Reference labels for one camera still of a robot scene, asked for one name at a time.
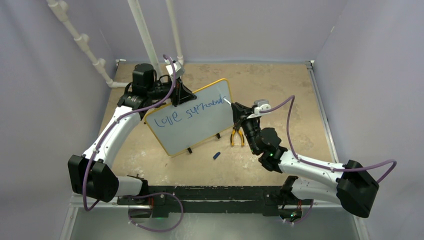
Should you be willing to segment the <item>yellow framed whiteboard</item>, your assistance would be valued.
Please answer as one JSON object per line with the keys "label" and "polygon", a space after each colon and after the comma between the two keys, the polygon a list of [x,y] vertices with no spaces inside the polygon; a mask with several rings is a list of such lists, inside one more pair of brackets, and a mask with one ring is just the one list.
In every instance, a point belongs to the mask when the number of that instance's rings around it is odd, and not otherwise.
{"label": "yellow framed whiteboard", "polygon": [[193,92],[196,100],[168,103],[144,116],[168,156],[175,156],[233,126],[230,83],[222,78]]}

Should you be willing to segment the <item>blue marker cap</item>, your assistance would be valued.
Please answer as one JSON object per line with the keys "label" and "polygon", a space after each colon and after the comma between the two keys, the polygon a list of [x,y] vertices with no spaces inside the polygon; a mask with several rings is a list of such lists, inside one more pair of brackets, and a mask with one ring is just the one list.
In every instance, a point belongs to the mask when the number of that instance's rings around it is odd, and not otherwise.
{"label": "blue marker cap", "polygon": [[219,156],[220,156],[220,152],[217,152],[212,158],[214,159],[214,160],[216,160]]}

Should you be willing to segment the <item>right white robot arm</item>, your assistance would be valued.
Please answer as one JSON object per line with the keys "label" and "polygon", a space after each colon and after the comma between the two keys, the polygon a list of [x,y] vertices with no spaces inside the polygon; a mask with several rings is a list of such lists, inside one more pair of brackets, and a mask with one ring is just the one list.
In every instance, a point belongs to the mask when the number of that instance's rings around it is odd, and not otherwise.
{"label": "right white robot arm", "polygon": [[261,111],[267,101],[252,107],[230,104],[234,129],[243,131],[253,155],[267,171],[287,174],[280,196],[288,204],[299,200],[320,200],[341,205],[347,212],[368,218],[379,183],[359,162],[331,163],[302,155],[280,145],[273,127],[260,127]]}

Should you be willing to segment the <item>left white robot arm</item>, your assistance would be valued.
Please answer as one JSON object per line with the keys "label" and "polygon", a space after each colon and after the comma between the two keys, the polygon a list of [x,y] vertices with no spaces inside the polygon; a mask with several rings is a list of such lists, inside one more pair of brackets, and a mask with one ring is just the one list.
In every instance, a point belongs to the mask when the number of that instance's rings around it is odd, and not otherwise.
{"label": "left white robot arm", "polygon": [[67,167],[72,191],[105,203],[115,197],[129,196],[138,205],[149,199],[148,181],[138,176],[117,177],[113,162],[132,130],[143,120],[147,111],[159,108],[166,100],[176,107],[197,97],[182,82],[184,67],[178,61],[166,66],[167,79],[157,75],[149,63],[134,67],[132,81],[123,95],[111,120],[95,142],[81,155],[72,155]]}

